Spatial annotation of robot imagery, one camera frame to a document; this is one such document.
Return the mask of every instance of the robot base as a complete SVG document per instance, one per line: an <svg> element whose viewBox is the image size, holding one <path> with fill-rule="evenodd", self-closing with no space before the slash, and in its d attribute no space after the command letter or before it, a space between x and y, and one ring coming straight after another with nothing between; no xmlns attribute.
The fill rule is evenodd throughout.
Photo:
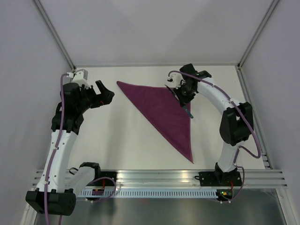
<svg viewBox="0 0 300 225"><path fill-rule="evenodd" d="M223 172L216 164L215 171L199 172L199 176L195 176L200 181L201 187L230 187L233 183L235 187L242 185L240 172L237 168L230 172Z"/></svg>

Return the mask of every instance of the purple towel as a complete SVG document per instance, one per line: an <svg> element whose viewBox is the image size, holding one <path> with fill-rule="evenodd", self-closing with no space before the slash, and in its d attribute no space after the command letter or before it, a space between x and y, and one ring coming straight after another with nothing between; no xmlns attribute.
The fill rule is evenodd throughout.
<svg viewBox="0 0 300 225"><path fill-rule="evenodd" d="M185 158L193 162L190 117L167 88L132 85L117 81L127 98Z"/></svg>

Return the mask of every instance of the white table surface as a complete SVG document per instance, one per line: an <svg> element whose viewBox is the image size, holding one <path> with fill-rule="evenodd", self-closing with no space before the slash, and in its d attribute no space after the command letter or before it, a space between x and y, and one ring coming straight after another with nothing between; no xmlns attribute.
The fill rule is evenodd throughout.
<svg viewBox="0 0 300 225"><path fill-rule="evenodd" d="M79 136L72 149L68 167L82 162L97 162L101 169L167 170L214 169L223 140L219 134L221 115L203 96L191 102L191 146L194 163L182 156L135 108L117 86L117 81L164 87L170 70L180 67L89 67L88 81L100 93L95 81L101 80L115 96L110 105L84 113ZM244 102L234 66L197 66L207 70L229 95ZM245 143L256 154L252 136ZM262 159L241 151L238 164L245 169L264 169Z"/></svg>

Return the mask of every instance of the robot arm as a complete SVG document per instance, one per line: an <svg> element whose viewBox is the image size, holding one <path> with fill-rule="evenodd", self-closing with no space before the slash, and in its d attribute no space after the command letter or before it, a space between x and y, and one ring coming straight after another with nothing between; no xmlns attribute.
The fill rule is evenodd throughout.
<svg viewBox="0 0 300 225"><path fill-rule="evenodd" d="M51 146L43 175L36 190L28 191L26 194L26 201L39 213L45 212L45 175L49 164L51 165L47 186L49 214L69 216L74 210L78 194L89 182L100 177L99 164L83 163L77 173L65 182L71 150L83 123L83 113L89 108L110 104L114 96L101 81L96 81L101 94L96 94L93 86L87 82L87 76L88 72L84 69L78 70L76 74L69 73L71 82L63 85L61 95L64 95L65 99L65 112L60 143L53 157L52 152L60 131L61 103L58 104L52 119Z"/></svg>
<svg viewBox="0 0 300 225"><path fill-rule="evenodd" d="M214 84L214 86L216 85L216 82L207 71L197 72L192 64L185 65L180 71L201 78L203 81L208 81L209 83ZM228 100L222 92L213 86L185 75L171 73L167 79L168 81L175 83L174 89L167 88L176 97L182 107L194 99L196 93L200 93L222 114L219 131L224 143L221 157L215 166L215 175L221 183L228 178L231 173L237 170L234 165L234 160L238 146L243 145L250 135L249 129L242 119L240 119L232 102L238 105L251 127L253 127L251 105L248 102L240 103L234 98Z"/></svg>

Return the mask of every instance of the gray floor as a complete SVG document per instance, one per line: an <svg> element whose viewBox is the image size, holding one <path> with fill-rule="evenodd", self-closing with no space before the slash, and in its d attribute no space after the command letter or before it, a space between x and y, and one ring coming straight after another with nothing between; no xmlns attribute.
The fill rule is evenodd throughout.
<svg viewBox="0 0 300 225"><path fill-rule="evenodd" d="M51 216L51 224L58 224ZM37 218L45 224L44 215ZM207 199L117 198L91 204L78 201L62 225L285 225L277 197L259 190L243 190L231 204Z"/></svg>

